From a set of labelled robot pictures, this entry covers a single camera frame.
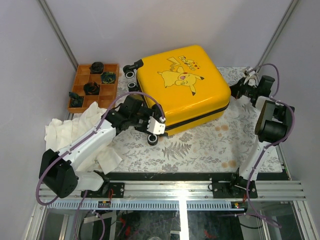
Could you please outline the yellow suitcase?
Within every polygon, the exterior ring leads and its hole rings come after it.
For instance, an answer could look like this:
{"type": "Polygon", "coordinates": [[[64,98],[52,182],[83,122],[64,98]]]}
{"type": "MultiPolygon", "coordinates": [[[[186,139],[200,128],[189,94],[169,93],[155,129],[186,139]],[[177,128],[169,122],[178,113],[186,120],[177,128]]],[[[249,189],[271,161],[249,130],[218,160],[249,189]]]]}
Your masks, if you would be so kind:
{"type": "Polygon", "coordinates": [[[165,136],[221,117],[230,103],[230,87],[199,45],[143,57],[122,70],[126,78],[136,78],[136,87],[128,87],[145,93],[149,108],[162,107],[165,136]]]}

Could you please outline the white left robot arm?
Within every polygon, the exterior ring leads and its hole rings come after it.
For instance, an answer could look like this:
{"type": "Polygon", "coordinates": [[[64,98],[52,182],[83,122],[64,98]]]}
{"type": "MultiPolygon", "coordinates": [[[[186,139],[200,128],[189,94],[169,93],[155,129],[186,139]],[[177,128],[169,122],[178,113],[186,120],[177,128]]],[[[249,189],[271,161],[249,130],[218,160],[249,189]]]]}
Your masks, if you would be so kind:
{"type": "Polygon", "coordinates": [[[95,171],[78,171],[78,167],[100,146],[129,127],[147,133],[154,145],[165,132],[165,114],[156,102],[147,107],[143,100],[128,95],[118,107],[106,110],[101,119],[77,140],[58,151],[48,149],[42,155],[39,183],[45,184],[58,198],[66,198],[74,191],[91,191],[105,197],[110,190],[107,179],[95,171]]]}

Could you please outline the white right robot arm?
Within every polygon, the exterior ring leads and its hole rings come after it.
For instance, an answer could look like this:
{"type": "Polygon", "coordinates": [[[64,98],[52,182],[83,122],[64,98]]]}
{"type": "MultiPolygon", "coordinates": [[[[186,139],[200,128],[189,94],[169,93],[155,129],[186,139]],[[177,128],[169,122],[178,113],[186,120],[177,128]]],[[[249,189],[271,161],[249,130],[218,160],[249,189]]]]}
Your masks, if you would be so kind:
{"type": "Polygon", "coordinates": [[[232,97],[248,97],[260,112],[253,149],[237,170],[237,176],[249,183],[257,179],[267,155],[289,137],[295,124],[295,108],[270,97],[274,82],[273,77],[263,75],[258,85],[250,85],[249,78],[243,77],[230,87],[232,97]]]}

